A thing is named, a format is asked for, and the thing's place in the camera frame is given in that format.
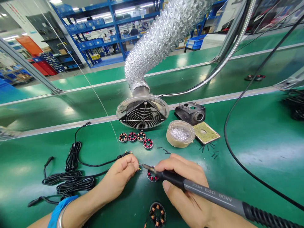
hand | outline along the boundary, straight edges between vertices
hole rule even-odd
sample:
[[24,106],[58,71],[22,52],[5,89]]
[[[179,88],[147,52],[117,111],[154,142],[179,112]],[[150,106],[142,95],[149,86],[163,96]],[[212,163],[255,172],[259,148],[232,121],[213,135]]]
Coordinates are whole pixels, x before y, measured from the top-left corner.
[[[197,184],[209,187],[207,178],[201,166],[188,161],[181,156],[171,154],[169,159],[160,161],[155,170],[174,170],[179,175]],[[214,204],[191,192],[185,193],[168,181],[162,183],[172,205],[178,210],[184,221],[191,228],[210,227]]]
[[138,170],[138,160],[133,154],[118,159],[109,169],[102,181],[96,186],[102,193],[104,203],[116,199],[125,185]]

green workbench surface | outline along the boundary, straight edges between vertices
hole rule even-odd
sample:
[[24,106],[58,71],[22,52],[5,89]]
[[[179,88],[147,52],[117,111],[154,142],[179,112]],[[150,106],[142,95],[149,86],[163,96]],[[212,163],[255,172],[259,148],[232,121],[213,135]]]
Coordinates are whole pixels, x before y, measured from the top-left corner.
[[[254,74],[266,56],[267,54],[260,54],[231,60],[209,84],[192,93],[167,97],[164,100],[170,105],[240,92],[248,84],[244,78],[249,74]],[[272,86],[286,79],[303,66],[303,60],[304,47],[276,52],[260,72],[266,75],[266,78],[263,81],[254,82],[250,89]],[[180,92],[201,82],[214,66],[215,64],[160,74],[147,77],[146,81],[153,94]],[[96,87],[95,91],[108,115],[115,115],[117,106],[132,96],[126,81]],[[106,113],[95,92],[90,88],[0,107],[0,126],[26,131],[104,116]]]
[[[284,92],[274,92],[241,99],[231,115],[227,135],[236,156],[251,172],[304,204],[304,123],[290,118],[290,111],[280,102],[284,96]],[[132,130],[113,121],[87,126],[78,132],[77,139],[83,144],[80,158],[86,163],[97,164],[132,150],[140,163],[155,165],[168,157],[162,149],[157,149],[163,147],[202,166],[210,188],[304,225],[304,212],[250,177],[227,150],[223,126],[234,102],[228,100],[205,105],[206,123],[221,135],[214,142],[214,150],[209,147],[209,151],[205,148],[202,153],[196,140],[184,149],[172,147],[165,138],[169,123],[176,119],[171,111],[168,120],[146,131],[147,136],[154,141],[151,150],[145,150],[139,142],[118,143],[111,123],[116,136]],[[46,202],[31,208],[27,208],[27,204],[39,196],[56,193],[55,186],[41,184],[43,165],[50,156],[54,156],[55,159],[47,167],[47,175],[64,172],[75,131],[69,129],[0,142],[1,227],[26,227],[54,209],[54,205]],[[215,150],[219,151],[216,159],[212,157]],[[80,165],[79,170],[90,175],[109,167],[90,168]],[[146,171],[142,170],[130,180],[118,199],[90,219],[89,228],[143,227],[154,201],[160,201],[165,207],[166,227],[186,227],[167,199],[161,182],[151,183],[147,180]]]

blue metal shelving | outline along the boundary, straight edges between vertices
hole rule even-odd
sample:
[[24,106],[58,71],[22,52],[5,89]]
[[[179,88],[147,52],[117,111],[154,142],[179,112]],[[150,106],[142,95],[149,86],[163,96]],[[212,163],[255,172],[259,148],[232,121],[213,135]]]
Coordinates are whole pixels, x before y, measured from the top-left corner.
[[[148,18],[155,18],[156,16],[159,16],[160,15],[160,9],[162,8],[162,4],[163,4],[164,0],[153,1],[154,5],[155,5],[156,12],[153,12],[153,13],[150,13],[150,14],[145,14],[145,15],[142,15],[142,16],[126,18],[126,19],[122,19],[122,20],[116,20],[115,10],[120,10],[120,9],[123,9],[123,8],[126,8],[126,7],[135,6],[135,5],[139,5],[139,4],[145,4],[145,3],[148,3],[148,2],[152,2],[152,0],[120,0],[120,1],[107,0],[107,2],[104,2],[104,3],[99,3],[99,4],[96,4],[96,5],[92,5],[92,6],[82,7],[82,8],[79,8],[78,10],[75,10],[75,11],[74,10],[68,10],[68,11],[65,11],[65,12],[62,12],[62,13],[59,12],[59,10],[56,8],[55,5],[52,5],[52,7],[54,8],[55,12],[59,16],[61,22],[66,27],[69,35],[72,37],[74,43],[78,47],[80,53],[83,55],[85,61],[88,64],[88,66],[93,67],[95,63],[93,62],[93,60],[91,59],[91,56],[90,56],[90,53],[92,53],[91,49],[101,48],[101,47],[111,45],[111,44],[115,44],[115,43],[119,44],[121,53],[123,54],[122,61],[125,61],[125,55],[124,55],[125,50],[123,49],[123,42],[129,41],[129,40],[134,40],[134,39],[137,39],[138,37],[142,37],[142,34],[139,34],[138,36],[131,36],[131,37],[127,37],[127,38],[121,38],[118,26],[122,25],[122,24],[132,23],[132,22],[135,22],[135,21],[140,21],[140,20],[144,20],[144,19],[148,19]],[[72,24],[71,18],[73,18],[74,21],[76,21],[76,19],[90,17],[90,16],[94,16],[94,15],[97,15],[97,14],[107,13],[107,12],[111,13],[113,22],[106,23],[106,24],[103,24],[103,25],[98,25],[98,26],[92,26],[90,28],[84,28],[84,29],[80,29],[80,30],[72,31],[72,32],[69,30],[68,25],[63,20],[63,18],[67,18],[69,23]],[[115,28],[116,36],[117,36],[118,40],[112,41],[112,42],[105,42],[105,43],[90,46],[90,47],[80,48],[78,46],[76,40],[73,38],[73,35],[76,35],[78,40],[81,41],[82,39],[80,38],[80,34],[85,39],[84,33],[92,32],[92,31],[96,31],[96,30],[100,30],[100,29],[105,29],[105,28],[109,28],[109,27],[114,27]]]

person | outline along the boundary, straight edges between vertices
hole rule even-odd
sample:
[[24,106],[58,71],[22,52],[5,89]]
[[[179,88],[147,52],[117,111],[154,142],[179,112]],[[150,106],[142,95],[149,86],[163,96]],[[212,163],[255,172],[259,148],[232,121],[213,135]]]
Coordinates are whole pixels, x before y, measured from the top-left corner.
[[[138,168],[138,160],[133,154],[118,159],[96,187],[68,204],[62,217],[63,227],[81,228],[95,212],[122,193],[125,185],[134,176]],[[155,169],[160,172],[173,170],[195,183],[209,187],[201,166],[179,155],[171,154],[168,159],[160,161]],[[191,192],[183,192],[166,180],[162,182],[162,185],[170,202],[191,228],[255,227],[243,217]],[[28,228],[46,228],[50,218],[51,214],[48,214]]]
[[132,25],[132,29],[131,29],[131,32],[130,32],[130,35],[131,36],[134,36],[134,35],[138,35],[139,32],[138,32],[138,29],[135,28],[135,24]]
[[113,49],[114,49],[113,54],[116,54],[116,43],[113,44]]

metal flexible hose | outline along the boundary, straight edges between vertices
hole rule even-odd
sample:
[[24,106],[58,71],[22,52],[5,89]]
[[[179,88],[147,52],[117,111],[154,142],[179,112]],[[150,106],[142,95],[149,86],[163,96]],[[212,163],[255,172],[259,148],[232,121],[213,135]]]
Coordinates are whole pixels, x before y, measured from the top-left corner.
[[193,92],[194,90],[199,89],[203,85],[207,84],[211,79],[213,79],[223,69],[223,67],[226,65],[226,63],[229,61],[229,59],[232,57],[233,53],[236,51],[237,47],[239,46],[240,42],[242,41],[242,38],[243,38],[243,36],[246,32],[247,26],[249,24],[251,15],[253,13],[255,3],[256,3],[256,0],[251,0],[242,30],[241,30],[233,48],[231,49],[230,53],[227,55],[227,57],[223,60],[223,62],[220,63],[220,65],[217,67],[217,69],[207,79],[205,79],[204,81],[202,81],[201,83],[199,83],[198,85],[196,85],[195,87],[193,87],[187,91],[179,92],[179,93],[156,95],[156,97],[173,97],[173,96],[179,96],[179,95],[183,95],[186,93],[190,93],[190,92]]
[[149,88],[144,74],[165,59],[183,41],[211,6],[212,0],[174,0],[130,51],[124,67],[130,90]]

